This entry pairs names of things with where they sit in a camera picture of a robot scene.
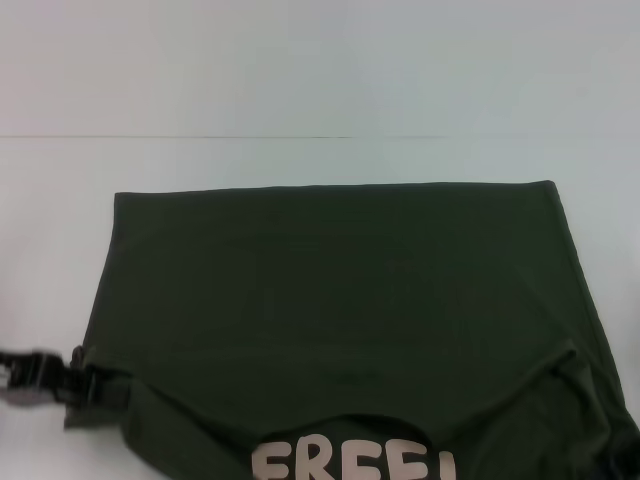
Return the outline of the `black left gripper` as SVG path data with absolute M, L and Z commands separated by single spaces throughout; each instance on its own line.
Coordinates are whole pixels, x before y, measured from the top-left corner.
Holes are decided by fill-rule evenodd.
M 105 405 L 108 373 L 84 360 L 82 346 L 74 348 L 68 366 L 48 353 L 2 352 L 1 400 L 14 406 Z

